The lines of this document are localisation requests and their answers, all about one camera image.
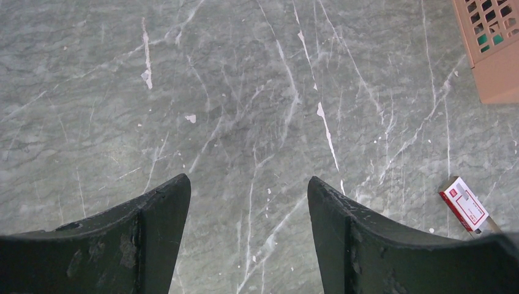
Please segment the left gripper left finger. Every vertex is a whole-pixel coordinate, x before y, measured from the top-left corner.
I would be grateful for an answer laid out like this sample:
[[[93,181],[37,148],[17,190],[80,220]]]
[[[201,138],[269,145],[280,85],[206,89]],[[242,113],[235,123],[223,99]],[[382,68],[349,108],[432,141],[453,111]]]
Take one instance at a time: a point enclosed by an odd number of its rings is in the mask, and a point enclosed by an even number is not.
[[[180,174],[62,225],[1,236],[2,293],[168,293],[191,199]]]

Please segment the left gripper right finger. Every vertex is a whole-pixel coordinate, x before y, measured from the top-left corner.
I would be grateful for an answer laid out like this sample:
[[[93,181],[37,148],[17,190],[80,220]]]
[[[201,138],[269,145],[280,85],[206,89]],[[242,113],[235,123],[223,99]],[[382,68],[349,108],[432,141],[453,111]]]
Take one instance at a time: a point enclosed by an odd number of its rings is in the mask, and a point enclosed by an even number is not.
[[[469,241],[399,224],[318,177],[307,188],[325,293],[517,293],[518,234]]]

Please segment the red white staple box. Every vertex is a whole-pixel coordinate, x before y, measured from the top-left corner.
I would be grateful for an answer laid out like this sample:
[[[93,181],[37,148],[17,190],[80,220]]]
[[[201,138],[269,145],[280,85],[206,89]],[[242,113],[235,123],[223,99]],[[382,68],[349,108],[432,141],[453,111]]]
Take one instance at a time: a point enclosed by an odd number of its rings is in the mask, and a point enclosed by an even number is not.
[[[449,178],[439,189],[438,194],[472,238],[502,233],[500,227],[461,177]]]

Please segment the orange file organizer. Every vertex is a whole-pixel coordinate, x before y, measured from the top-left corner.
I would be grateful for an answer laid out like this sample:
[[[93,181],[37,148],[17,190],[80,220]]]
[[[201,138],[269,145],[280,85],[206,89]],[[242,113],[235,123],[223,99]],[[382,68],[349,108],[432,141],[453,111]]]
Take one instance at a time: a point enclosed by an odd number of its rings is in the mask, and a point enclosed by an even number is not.
[[[452,1],[477,92],[483,104],[518,103],[518,1]],[[477,37],[504,41],[481,53]]]

